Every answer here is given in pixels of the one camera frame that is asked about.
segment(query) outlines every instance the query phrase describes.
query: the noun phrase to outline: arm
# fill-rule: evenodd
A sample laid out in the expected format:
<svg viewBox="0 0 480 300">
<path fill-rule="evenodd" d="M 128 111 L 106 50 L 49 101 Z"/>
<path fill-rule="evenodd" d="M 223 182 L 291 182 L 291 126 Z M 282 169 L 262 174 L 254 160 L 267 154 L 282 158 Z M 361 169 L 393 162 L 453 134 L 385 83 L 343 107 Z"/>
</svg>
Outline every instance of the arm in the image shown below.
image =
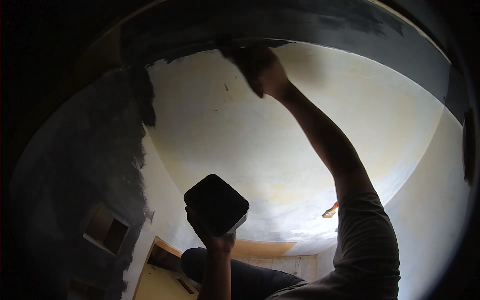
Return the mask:
<svg viewBox="0 0 480 300">
<path fill-rule="evenodd" d="M 204 280 L 198 300 L 231 300 L 230 258 L 235 233 L 214 238 L 198 221 L 195 212 L 188 207 L 185 209 L 187 220 L 207 248 Z"/>
<path fill-rule="evenodd" d="M 234 58 L 254 92 L 278 100 L 295 117 L 335 180 L 339 202 L 355 192 L 375 192 L 353 145 L 332 120 L 291 82 L 268 48 L 246 48 Z"/>
</svg>

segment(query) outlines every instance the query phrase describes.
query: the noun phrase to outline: hand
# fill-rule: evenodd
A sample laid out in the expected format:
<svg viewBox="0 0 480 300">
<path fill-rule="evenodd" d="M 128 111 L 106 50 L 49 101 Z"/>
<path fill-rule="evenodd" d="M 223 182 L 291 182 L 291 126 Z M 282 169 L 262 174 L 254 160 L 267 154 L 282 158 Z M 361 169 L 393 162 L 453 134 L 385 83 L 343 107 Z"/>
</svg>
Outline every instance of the hand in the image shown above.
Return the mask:
<svg viewBox="0 0 480 300">
<path fill-rule="evenodd" d="M 200 240 L 204 243 L 208 251 L 231 253 L 235 246 L 235 233 L 223 236 L 221 238 L 214 237 L 198 220 L 197 214 L 189 207 L 185 207 L 187 211 L 187 220 L 195 230 Z"/>
<path fill-rule="evenodd" d="M 260 98 L 267 94 L 279 99 L 290 86 L 278 57 L 266 46 L 239 48 L 231 53 L 231 58 Z"/>
</svg>

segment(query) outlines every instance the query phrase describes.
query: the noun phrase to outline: ceiling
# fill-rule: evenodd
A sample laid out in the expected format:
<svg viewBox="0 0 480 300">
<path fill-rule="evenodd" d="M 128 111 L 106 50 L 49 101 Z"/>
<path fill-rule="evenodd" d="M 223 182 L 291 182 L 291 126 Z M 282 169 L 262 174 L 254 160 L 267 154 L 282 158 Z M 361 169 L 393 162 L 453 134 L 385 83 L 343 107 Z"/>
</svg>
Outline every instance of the ceiling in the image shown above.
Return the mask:
<svg viewBox="0 0 480 300">
<path fill-rule="evenodd" d="M 385 205 L 424 154 L 443 105 L 405 76 L 367 58 L 316 45 L 273 49 L 290 80 L 347 135 Z M 157 123 L 149 128 L 181 194 L 217 174 L 251 205 L 237 237 L 296 242 L 289 255 L 336 242 L 333 179 L 295 119 L 259 99 L 216 51 L 148 69 Z"/>
</svg>

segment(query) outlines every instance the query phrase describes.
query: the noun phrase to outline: dark pants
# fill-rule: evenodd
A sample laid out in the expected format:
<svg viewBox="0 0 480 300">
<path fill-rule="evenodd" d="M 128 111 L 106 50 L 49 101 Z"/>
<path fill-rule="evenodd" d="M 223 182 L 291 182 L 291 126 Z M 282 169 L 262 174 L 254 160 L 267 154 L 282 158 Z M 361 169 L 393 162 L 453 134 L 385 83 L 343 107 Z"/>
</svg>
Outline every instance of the dark pants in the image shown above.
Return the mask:
<svg viewBox="0 0 480 300">
<path fill-rule="evenodd" d="M 204 278 L 207 251 L 188 249 L 181 257 L 181 268 L 188 278 L 201 284 Z M 265 300 L 278 290 L 291 287 L 303 279 L 240 261 L 231 260 L 232 300 Z"/>
</svg>

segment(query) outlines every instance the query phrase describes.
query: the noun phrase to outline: forearm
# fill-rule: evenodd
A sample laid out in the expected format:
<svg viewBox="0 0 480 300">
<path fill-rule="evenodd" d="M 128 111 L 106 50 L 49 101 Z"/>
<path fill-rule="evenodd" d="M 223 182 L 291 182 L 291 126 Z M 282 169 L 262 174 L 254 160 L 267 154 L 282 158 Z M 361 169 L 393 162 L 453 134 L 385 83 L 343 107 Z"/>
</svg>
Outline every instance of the forearm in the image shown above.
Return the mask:
<svg viewBox="0 0 480 300">
<path fill-rule="evenodd" d="M 340 128 L 289 83 L 275 98 L 295 117 L 335 179 L 364 171 L 355 148 Z"/>
<path fill-rule="evenodd" d="M 198 300 L 231 300 L 231 254 L 207 251 L 204 280 Z"/>
</svg>

